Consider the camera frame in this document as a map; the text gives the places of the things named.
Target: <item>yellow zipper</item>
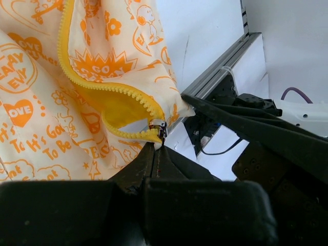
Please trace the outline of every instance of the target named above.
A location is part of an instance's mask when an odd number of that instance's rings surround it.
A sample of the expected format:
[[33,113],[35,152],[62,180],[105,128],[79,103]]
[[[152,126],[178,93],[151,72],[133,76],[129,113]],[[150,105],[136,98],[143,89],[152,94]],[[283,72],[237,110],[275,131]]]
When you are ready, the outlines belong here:
[[[101,112],[102,120],[106,128],[112,134],[122,138],[138,139],[138,140],[162,143],[161,139],[158,137],[159,134],[158,129],[150,129],[147,131],[142,131],[137,133],[128,133],[128,132],[120,131],[118,128],[126,125],[127,122],[129,122],[129,119],[126,118],[126,120],[124,120],[126,122],[116,122],[115,126],[113,126],[113,123],[109,123],[111,119],[111,114],[113,113],[108,109],[108,107],[113,108],[110,99],[117,98],[117,96],[129,97],[125,99],[128,99],[130,105],[131,103],[133,103],[133,101],[135,102],[135,105],[133,105],[134,108],[133,109],[131,108],[131,110],[135,111],[134,112],[135,121],[136,118],[138,117],[137,116],[138,114],[147,116],[148,123],[152,119],[165,120],[165,116],[162,108],[154,99],[152,99],[149,95],[143,93],[142,91],[128,85],[123,85],[119,83],[100,84],[100,83],[87,81],[82,77],[80,77],[72,69],[69,61],[69,54],[68,54],[68,41],[69,41],[69,32],[70,32],[73,8],[74,8],[74,0],[66,0],[63,10],[63,16],[60,22],[58,45],[57,45],[58,59],[62,70],[73,83],[78,85],[77,88],[79,92],[81,93],[82,96],[85,97],[87,102],[91,106],[94,106],[96,110]],[[97,102],[97,99],[99,98],[102,98],[101,104]],[[120,105],[122,101],[116,101],[116,103],[117,105]],[[125,107],[125,110],[122,111],[127,113],[128,112],[127,108],[128,106]]]

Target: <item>cream fabric with orange print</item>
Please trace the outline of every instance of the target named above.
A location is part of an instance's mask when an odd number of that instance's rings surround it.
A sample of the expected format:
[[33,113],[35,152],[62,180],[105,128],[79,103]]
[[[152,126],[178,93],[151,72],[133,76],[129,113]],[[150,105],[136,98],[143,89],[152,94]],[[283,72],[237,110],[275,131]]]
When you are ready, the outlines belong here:
[[154,1],[0,0],[0,19],[0,181],[108,179],[160,142],[123,127],[193,114]]

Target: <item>metal zipper slider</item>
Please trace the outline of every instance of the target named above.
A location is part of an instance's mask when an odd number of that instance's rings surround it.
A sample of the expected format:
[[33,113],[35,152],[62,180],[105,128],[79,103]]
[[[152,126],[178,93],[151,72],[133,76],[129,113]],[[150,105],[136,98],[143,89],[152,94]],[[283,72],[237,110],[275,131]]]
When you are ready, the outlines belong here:
[[149,129],[158,129],[158,137],[164,145],[165,138],[168,136],[168,124],[162,119],[153,119],[149,122]]

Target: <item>orange cartoon print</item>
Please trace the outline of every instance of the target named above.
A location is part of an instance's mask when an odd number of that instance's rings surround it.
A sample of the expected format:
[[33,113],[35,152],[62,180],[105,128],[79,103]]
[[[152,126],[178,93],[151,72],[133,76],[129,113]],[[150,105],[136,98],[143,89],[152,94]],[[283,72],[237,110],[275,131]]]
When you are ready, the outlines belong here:
[[135,3],[140,3],[141,0],[125,0],[125,3],[128,5],[127,6],[127,11],[128,13],[131,15],[130,19],[134,19],[134,15],[131,11],[131,4],[132,4],[132,1],[135,2]]
[[33,179],[34,176],[34,166],[24,159],[4,162],[3,168],[0,166],[0,181],[25,181]]
[[[10,133],[12,135],[15,135],[15,130],[12,127],[10,129]],[[0,142],[5,142],[9,139],[10,135],[9,135],[9,128],[8,128],[8,124],[3,122],[2,126],[0,126]]]
[[173,82],[176,84],[176,77],[175,77],[175,73],[171,71],[171,69],[169,69],[169,76],[172,78]]
[[36,180],[71,180],[70,171],[61,165],[40,168],[36,172]]
[[101,140],[95,140],[94,138],[85,139],[79,142],[75,142],[73,140],[73,143],[76,146],[79,146],[82,148],[89,156],[91,156],[94,160],[99,158],[106,158],[107,155],[110,153],[108,141],[106,137],[103,134],[100,134],[99,136],[95,136],[95,138]]
[[169,87],[171,90],[174,90],[176,92],[179,92],[178,89],[176,89],[175,87]]
[[160,52],[160,57],[165,64],[172,65],[171,59],[169,58],[168,55],[168,48],[166,46],[164,46],[162,51]]
[[105,11],[105,22],[106,22],[106,29],[105,29],[105,38],[109,40],[109,35],[119,35],[121,33],[121,22],[116,20],[115,18],[109,17],[109,12]]
[[26,99],[18,101],[15,105],[4,104],[4,108],[17,127],[24,127],[33,115],[33,105]]
[[39,58],[42,58],[44,60],[46,60],[47,62],[49,62],[50,64],[53,65],[57,65],[58,62],[56,60],[54,60],[51,57],[47,57],[44,53],[43,53],[43,48],[42,48],[42,44],[40,42],[40,40],[38,40],[35,37],[27,37],[27,38],[22,38],[21,36],[19,36],[16,33],[8,33],[8,36],[11,37],[16,43],[19,44],[19,46],[21,46],[25,52],[32,56],[35,60],[38,60]]
[[178,106],[176,104],[174,104],[173,115],[171,115],[171,117],[168,119],[169,127],[180,118],[180,115],[178,114],[177,111],[178,111]]
[[139,69],[138,71],[155,68],[155,65],[162,64],[160,60],[155,60],[152,63],[148,64],[146,67]]
[[40,0],[31,0],[31,3],[36,4],[34,9],[35,14],[31,17],[39,24],[43,24],[42,16],[53,9],[62,11],[64,9],[64,0],[47,0],[47,3],[40,4]]
[[88,126],[92,134],[96,134],[100,131],[100,116],[96,113],[81,113],[83,121]]
[[70,57],[73,70],[82,78],[98,83],[102,83],[104,78],[122,76],[134,69],[137,63],[137,58],[127,60],[125,52],[116,55],[114,49],[105,59],[99,54],[93,57],[87,50],[83,55],[75,53],[76,57]]
[[46,113],[45,113],[45,110],[46,110],[46,107],[42,105],[42,102],[40,100],[37,100],[37,96],[34,95],[33,98],[36,100],[38,106],[40,107],[40,116],[41,117],[45,117],[46,116]]
[[75,125],[73,124],[74,118],[69,114],[70,108],[68,107],[67,99],[60,91],[55,91],[51,94],[51,96],[57,105],[62,105],[67,109],[66,114],[64,115],[62,113],[57,113],[55,118],[57,119],[58,123],[71,137],[78,137],[78,135],[75,133]]
[[140,150],[142,149],[141,144],[136,141],[127,142],[127,141],[119,140],[118,142],[124,145],[128,145],[129,147],[127,149],[124,149],[123,153],[113,146],[111,146],[111,150],[113,152],[117,152],[126,164],[129,164],[131,161],[133,161],[138,156]]
[[78,103],[78,105],[88,105],[87,101],[79,94],[78,90],[73,85],[69,84],[68,86],[61,86],[62,82],[58,79],[56,81],[59,85],[60,90],[64,94],[72,98],[76,103]]
[[37,79],[34,61],[17,44],[0,45],[0,89],[9,93],[28,90]]
[[101,7],[101,0],[84,0],[84,9],[86,11],[86,16],[81,20],[80,27],[84,35],[84,39],[87,42],[87,45],[91,45],[90,35],[87,33],[87,25],[90,18],[93,18],[97,15],[99,8]]
[[99,176],[99,175],[101,175],[101,172],[98,169],[98,162],[94,160],[90,164],[89,176],[90,176],[91,180],[95,180],[96,176]]
[[111,166],[112,166],[114,169],[118,169],[119,171],[122,170],[126,165],[118,166],[118,165],[117,165],[117,156],[116,156],[116,155],[113,155],[113,157],[115,157],[115,161],[112,161],[112,162],[111,162]]
[[[34,9],[26,16],[26,9]],[[0,6],[14,20],[37,32],[49,35],[44,31],[44,17],[51,11],[62,11],[64,0],[0,0]]]
[[133,34],[133,45],[143,54],[150,56],[151,54],[148,46],[163,41],[163,38],[159,37],[154,25],[155,16],[153,10],[147,5],[141,5],[138,8],[136,19],[140,26],[137,27]]
[[159,76],[159,77],[157,77],[157,78],[155,78],[155,83],[157,83],[157,82],[159,82],[159,80],[161,80],[161,79],[163,79],[163,78],[168,78],[168,79],[170,79],[172,82],[173,82],[173,84],[175,84],[176,85],[176,80],[174,80],[172,77],[170,77],[170,76]]

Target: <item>orange flower print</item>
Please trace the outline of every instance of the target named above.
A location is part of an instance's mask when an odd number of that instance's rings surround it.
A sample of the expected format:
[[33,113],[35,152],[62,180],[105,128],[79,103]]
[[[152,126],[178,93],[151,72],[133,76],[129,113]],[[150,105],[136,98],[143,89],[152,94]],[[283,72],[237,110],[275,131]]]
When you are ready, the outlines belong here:
[[106,29],[105,29],[105,38],[106,40],[109,39],[109,35],[119,35],[121,33],[121,22],[117,19],[112,18],[110,19],[110,13],[105,11],[105,21],[106,21]]
[[112,18],[109,21],[108,27],[109,27],[109,35],[113,36],[113,35],[119,35],[121,30],[122,24],[121,22],[117,21],[115,18]]
[[87,22],[83,19],[80,23],[80,27],[82,29],[83,35],[84,35],[84,39],[87,42],[87,45],[91,45],[91,39],[89,34],[87,33]]
[[67,99],[64,97],[64,95],[60,91],[55,91],[51,94],[52,98],[55,100],[55,103],[57,105],[67,105]]

